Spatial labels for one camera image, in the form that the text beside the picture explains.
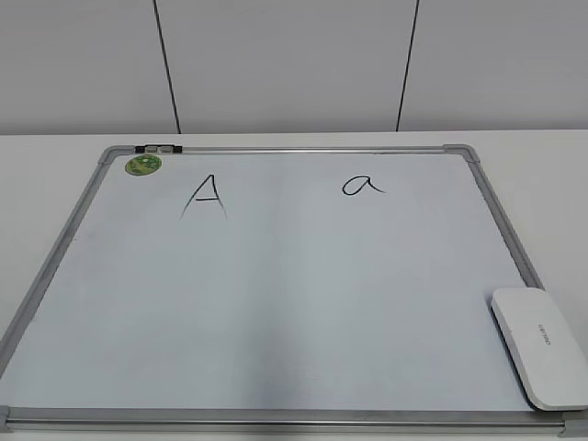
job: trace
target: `white eraser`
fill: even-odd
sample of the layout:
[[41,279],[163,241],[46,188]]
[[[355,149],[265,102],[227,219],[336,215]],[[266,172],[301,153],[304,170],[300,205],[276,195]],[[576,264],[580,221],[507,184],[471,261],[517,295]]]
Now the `white eraser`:
[[588,363],[550,295],[496,289],[492,310],[529,400],[544,411],[588,409]]

